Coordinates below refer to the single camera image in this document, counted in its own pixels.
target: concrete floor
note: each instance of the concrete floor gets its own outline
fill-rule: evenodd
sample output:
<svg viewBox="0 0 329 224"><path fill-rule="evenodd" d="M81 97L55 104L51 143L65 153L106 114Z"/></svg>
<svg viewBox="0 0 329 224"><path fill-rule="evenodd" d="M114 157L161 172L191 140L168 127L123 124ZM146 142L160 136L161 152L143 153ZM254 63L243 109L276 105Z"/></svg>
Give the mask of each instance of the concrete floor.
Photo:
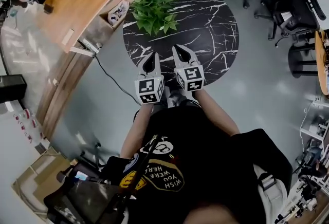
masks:
<svg viewBox="0 0 329 224"><path fill-rule="evenodd" d="M228 112L241 132L263 128L291 163L302 150L299 127L304 108L315 98L315 77L295 79L288 68L291 40L279 48L267 40L271 23L256 20L259 7L250 0L225 0L240 32L239 52L231 69L206 91ZM122 26L98 54L101 64L120 85L135 95L137 68L126 52ZM52 143L66 156L79 155L81 145L98 139L107 150L120 152L139 106L122 93L94 60L79 82L59 121Z"/></svg>

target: round table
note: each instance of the round table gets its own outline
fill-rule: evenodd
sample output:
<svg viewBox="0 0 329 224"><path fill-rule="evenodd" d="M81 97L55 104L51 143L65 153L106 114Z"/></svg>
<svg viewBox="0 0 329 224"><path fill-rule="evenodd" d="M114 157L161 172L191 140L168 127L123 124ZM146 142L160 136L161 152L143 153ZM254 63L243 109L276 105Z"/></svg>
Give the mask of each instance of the round table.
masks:
<svg viewBox="0 0 329 224"><path fill-rule="evenodd" d="M158 36L138 30L130 8L123 25L124 43L129 57L137 66L149 53L158 52L161 72L167 86L176 86L172 47L192 49L204 67L205 85L218 80L232 65L239 46L235 18L223 0L178 0L170 12L177 14L177 31L169 29Z"/></svg>

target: small box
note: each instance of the small box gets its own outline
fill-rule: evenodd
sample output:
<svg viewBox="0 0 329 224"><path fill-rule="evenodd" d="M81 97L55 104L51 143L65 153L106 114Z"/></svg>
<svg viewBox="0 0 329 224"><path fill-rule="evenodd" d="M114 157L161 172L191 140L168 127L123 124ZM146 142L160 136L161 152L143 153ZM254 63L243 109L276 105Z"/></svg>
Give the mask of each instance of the small box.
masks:
<svg viewBox="0 0 329 224"><path fill-rule="evenodd" d="M176 78L185 91L201 90L204 87L204 68L202 65L175 69Z"/></svg>
<svg viewBox="0 0 329 224"><path fill-rule="evenodd" d="M136 94L142 104L157 103L164 90L163 77L135 81Z"/></svg>
<svg viewBox="0 0 329 224"><path fill-rule="evenodd" d="M101 14L99 14L99 16L112 28L116 29L124 20L125 18L125 15L123 15L120 20L117 22L117 24L115 25L111 25L108 20L107 20L107 17L108 17L108 14L109 13L113 13L114 11L117 10L117 7L118 5L121 3L121 1L123 0L112 0L110 3L108 3L101 11ZM133 1L132 0L125 0L125 1L128 1L129 4L131 4Z"/></svg>

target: potted plant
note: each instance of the potted plant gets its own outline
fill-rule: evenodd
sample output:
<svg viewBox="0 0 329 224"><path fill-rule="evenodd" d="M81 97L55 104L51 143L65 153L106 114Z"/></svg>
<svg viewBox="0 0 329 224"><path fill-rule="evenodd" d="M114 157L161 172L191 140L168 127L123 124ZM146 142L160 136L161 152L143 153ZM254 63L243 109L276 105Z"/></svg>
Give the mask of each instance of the potted plant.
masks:
<svg viewBox="0 0 329 224"><path fill-rule="evenodd" d="M168 29L177 30L176 15L168 12L173 1L177 0L135 0L131 6L138 28L144 28L150 35L157 35L162 27L165 34Z"/></svg>

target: black t-shirt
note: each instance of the black t-shirt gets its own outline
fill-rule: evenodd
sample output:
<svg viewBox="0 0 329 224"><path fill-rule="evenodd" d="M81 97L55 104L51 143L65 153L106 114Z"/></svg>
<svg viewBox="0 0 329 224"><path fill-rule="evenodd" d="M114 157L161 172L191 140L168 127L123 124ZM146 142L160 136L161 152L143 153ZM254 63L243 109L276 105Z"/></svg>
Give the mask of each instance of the black t-shirt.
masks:
<svg viewBox="0 0 329 224"><path fill-rule="evenodd" d="M240 224L265 223L253 164L271 172L290 189L292 168L262 129L229 137L194 106L154 114L143 147L126 165L126 188L147 155L154 136L160 142L129 207L131 223L183 223L199 206L225 205Z"/></svg>

